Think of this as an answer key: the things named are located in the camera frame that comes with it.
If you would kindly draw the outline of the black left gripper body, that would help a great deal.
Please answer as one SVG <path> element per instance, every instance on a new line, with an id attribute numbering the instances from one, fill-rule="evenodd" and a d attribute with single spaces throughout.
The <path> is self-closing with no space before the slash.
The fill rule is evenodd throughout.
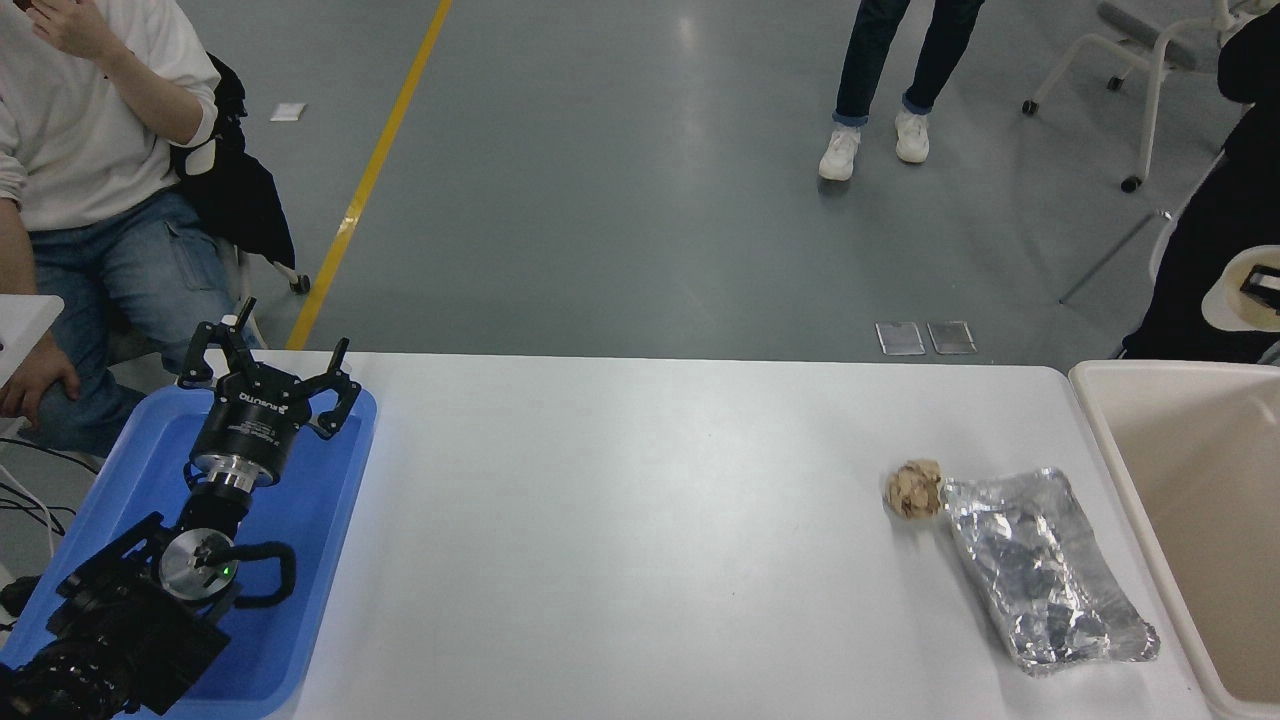
<path id="1" fill-rule="evenodd" d="M 191 461 L 206 469 L 216 456 L 236 456 L 264 471 L 282 471 L 311 413 L 297 375 L 268 365 L 230 372 L 215 386 Z"/>

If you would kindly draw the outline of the person's right hand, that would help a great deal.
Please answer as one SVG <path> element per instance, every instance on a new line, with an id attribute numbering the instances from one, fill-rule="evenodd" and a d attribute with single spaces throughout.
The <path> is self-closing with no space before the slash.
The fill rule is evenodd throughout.
<path id="1" fill-rule="evenodd" d="M 47 331 L 36 342 L 1 389 L 1 415 L 8 419 L 23 418 L 33 428 L 44 424 L 46 413 L 41 410 L 45 398 L 55 388 L 61 389 L 65 401 L 81 398 L 79 375 Z"/>

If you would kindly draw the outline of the person's left hand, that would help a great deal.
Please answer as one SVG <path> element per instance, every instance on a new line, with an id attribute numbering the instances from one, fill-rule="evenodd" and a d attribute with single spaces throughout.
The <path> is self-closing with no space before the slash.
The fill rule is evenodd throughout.
<path id="1" fill-rule="evenodd" d="M 60 53 L 100 61 L 118 45 L 95 1 L 28 1 L 23 13 L 35 36 Z"/>

